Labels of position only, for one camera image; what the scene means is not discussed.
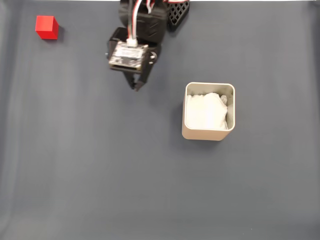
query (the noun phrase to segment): white cloth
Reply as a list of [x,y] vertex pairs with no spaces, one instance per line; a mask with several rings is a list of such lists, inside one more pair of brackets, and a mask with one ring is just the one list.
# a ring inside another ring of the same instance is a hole
[[186,124],[193,129],[228,129],[226,122],[227,96],[217,93],[188,95],[186,99]]

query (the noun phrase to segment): robotic arm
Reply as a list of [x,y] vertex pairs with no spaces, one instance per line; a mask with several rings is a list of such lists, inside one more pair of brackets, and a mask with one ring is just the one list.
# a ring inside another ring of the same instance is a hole
[[175,31],[189,12],[188,1],[166,1],[120,0],[119,17],[127,28],[118,27],[112,34],[107,58],[110,68],[123,72],[135,91],[147,83],[166,29]]

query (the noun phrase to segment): red cube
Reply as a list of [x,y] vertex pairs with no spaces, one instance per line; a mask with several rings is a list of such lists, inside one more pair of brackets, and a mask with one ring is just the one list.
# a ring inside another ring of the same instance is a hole
[[54,16],[37,16],[35,31],[41,39],[58,39],[59,25]]

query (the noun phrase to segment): black mesh part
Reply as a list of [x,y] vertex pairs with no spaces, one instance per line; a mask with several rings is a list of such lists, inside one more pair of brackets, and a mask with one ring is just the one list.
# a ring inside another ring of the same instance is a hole
[[174,31],[181,24],[189,12],[190,3],[188,1],[182,3],[168,3],[168,25]]

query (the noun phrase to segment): gray table surface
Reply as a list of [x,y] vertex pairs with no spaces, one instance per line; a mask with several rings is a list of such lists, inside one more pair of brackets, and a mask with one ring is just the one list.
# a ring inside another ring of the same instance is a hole
[[[136,93],[105,59],[118,4],[23,5],[0,239],[319,240],[316,8],[192,2]],[[57,42],[38,37],[36,15],[56,17]],[[182,137],[189,82],[234,85],[223,141]]]

